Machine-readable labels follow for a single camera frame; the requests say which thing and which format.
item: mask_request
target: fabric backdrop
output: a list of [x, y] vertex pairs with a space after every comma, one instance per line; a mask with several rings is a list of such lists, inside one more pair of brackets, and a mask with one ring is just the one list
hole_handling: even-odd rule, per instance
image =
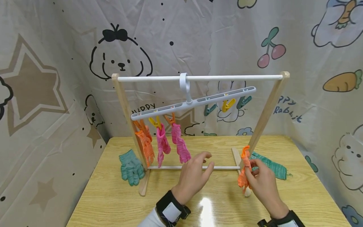
[[[292, 137], [363, 226], [362, 0], [2, 0], [0, 30], [0, 226], [67, 223], [104, 141], [130, 136], [112, 73], [281, 71], [291, 79], [264, 134]], [[191, 93], [245, 86], [257, 92], [226, 113], [221, 103], [177, 112], [183, 135], [252, 135], [272, 81], [198, 82]], [[177, 82], [126, 90], [133, 112], [185, 98]]]

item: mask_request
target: orange clothespin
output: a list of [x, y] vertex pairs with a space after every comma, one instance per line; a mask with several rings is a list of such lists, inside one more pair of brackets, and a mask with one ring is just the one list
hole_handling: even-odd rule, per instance
[[169, 123], [169, 125], [173, 125], [175, 123], [175, 114], [172, 113], [172, 118], [169, 119], [166, 115], [163, 115], [165, 120]]
[[143, 119], [141, 119], [140, 120], [140, 123], [138, 122], [138, 121], [133, 121], [134, 122], [134, 124], [136, 125], [136, 127], [139, 129], [139, 130], [142, 130], [142, 131], [144, 131], [144, 132], [146, 132], [147, 130], [146, 130], [146, 127], [145, 127], [145, 123], [144, 123], [144, 120]]
[[156, 122], [152, 117], [149, 117], [149, 121], [152, 125], [154, 125], [154, 127], [159, 128], [161, 130], [161, 122], [159, 116], [156, 116]]
[[222, 112], [225, 113], [227, 112], [227, 110], [229, 110], [234, 103], [236, 102], [236, 100], [233, 98], [231, 101], [229, 101], [229, 103], [227, 104], [227, 100], [223, 101], [223, 106], [222, 106]]

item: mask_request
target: pink glove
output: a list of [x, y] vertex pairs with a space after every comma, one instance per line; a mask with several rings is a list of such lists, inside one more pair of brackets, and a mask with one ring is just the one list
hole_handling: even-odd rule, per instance
[[171, 137], [174, 144], [176, 144], [176, 152], [179, 155], [180, 163], [188, 162], [192, 157], [185, 145], [184, 140], [182, 139], [182, 131], [180, 129], [180, 125], [173, 124], [171, 128]]
[[161, 124], [161, 130], [156, 128], [156, 141], [158, 142], [158, 167], [161, 167], [161, 164], [164, 160], [164, 154], [169, 154], [171, 151], [168, 140], [166, 139], [165, 127]]

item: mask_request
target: table surface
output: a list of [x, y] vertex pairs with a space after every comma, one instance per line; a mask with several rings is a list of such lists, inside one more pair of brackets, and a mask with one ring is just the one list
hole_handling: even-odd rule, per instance
[[[231, 147], [242, 150], [250, 136], [183, 137], [192, 156], [209, 150], [216, 166], [234, 166]], [[180, 165], [176, 147], [163, 165]], [[157, 145], [153, 140], [157, 165]], [[118, 156], [136, 147], [131, 137], [114, 137], [108, 142], [68, 224], [73, 226], [137, 226], [156, 202], [179, 180], [180, 170], [151, 170], [146, 196], [138, 186], [121, 179]], [[261, 136], [255, 151], [287, 168], [287, 180], [277, 180], [282, 200], [305, 226], [350, 226], [309, 164], [286, 136]], [[237, 185], [236, 170], [215, 170], [204, 188], [187, 206], [192, 213], [178, 226], [257, 226], [269, 214], [252, 193], [245, 198]]]

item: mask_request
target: white plastic hanger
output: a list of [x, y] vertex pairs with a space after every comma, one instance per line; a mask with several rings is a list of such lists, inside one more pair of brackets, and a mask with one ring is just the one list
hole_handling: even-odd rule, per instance
[[256, 92], [256, 88], [250, 86], [193, 100], [190, 95], [190, 82], [187, 80], [187, 73], [180, 74], [179, 85], [180, 89], [186, 94], [187, 100], [185, 102], [134, 113], [131, 115], [131, 120], [137, 121], [143, 118], [155, 117], [158, 115], [168, 114], [180, 110], [191, 109], [196, 106], [207, 105], [210, 103], [216, 103], [224, 100], [232, 100], [233, 98], [251, 95], [252, 93]]

